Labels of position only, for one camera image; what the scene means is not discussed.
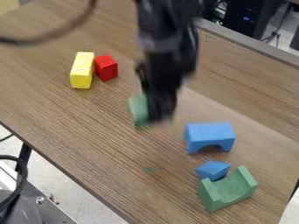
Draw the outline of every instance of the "green block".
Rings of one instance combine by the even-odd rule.
[[[202,179],[198,186],[198,196],[209,212],[215,212],[223,207],[251,197],[257,187],[254,177],[246,166],[239,166],[229,177],[212,182]]]
[[[133,115],[134,125],[142,126],[149,120],[148,102],[144,94],[129,98],[129,112]]]

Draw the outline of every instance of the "wooden block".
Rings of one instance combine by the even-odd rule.
[[[70,73],[71,85],[73,88],[90,88],[94,74],[94,53],[77,52]]]
[[[227,175],[229,168],[231,168],[230,164],[210,161],[200,165],[195,169],[195,171],[202,179],[216,181],[224,178]]]
[[[223,207],[245,200],[254,194],[257,183],[246,166],[238,167],[231,176],[217,182],[202,179],[198,196],[205,209],[212,213]]]
[[[94,68],[102,81],[109,81],[118,76],[118,65],[110,55],[96,57],[94,59]]]
[[[143,126],[148,121],[148,104],[144,94],[129,98],[129,112],[133,115],[135,126]]]
[[[201,151],[210,145],[230,151],[236,138],[229,122],[188,123],[184,134],[188,154]]]

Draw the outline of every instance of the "floor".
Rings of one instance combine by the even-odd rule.
[[[0,126],[0,139],[9,134]],[[11,137],[0,143],[0,154],[17,156],[21,145],[21,141]],[[28,169],[29,181],[48,197],[53,195],[59,207],[79,224],[127,223],[37,153],[32,154]]]
[[[273,31],[276,30],[279,23],[282,21],[282,17],[285,10],[286,10],[286,5],[282,6],[276,12],[276,14],[271,18],[263,38],[268,37]],[[286,20],[284,21],[282,28],[279,30],[281,37],[278,45],[279,49],[288,53],[292,53],[296,56],[299,56],[299,51],[291,49],[289,47],[289,44],[291,43],[294,37],[294,33],[296,32],[298,25],[299,25],[299,12],[291,11],[291,13],[287,16]],[[272,46],[276,46],[276,38],[274,38],[269,44]]]

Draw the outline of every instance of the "blue arch block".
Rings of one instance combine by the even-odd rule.
[[[230,151],[236,139],[229,122],[188,123],[184,134],[188,154],[199,152],[209,145]]]
[[[224,162],[210,161],[200,165],[195,169],[195,171],[201,179],[210,179],[211,181],[215,181],[224,178],[231,166],[231,164]]]

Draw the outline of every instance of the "table leg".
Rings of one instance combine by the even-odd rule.
[[[18,157],[21,158],[26,164],[28,164],[31,152],[32,149],[27,144],[23,143],[22,149]]]
[[[298,179],[298,181],[297,181],[297,184],[296,184],[296,186],[295,186],[295,189],[294,189],[294,191],[292,192],[292,194],[291,194],[291,196],[290,196],[290,200],[292,199],[292,197],[294,196],[294,194],[295,194],[295,192],[297,191],[297,189],[299,188],[299,179]]]

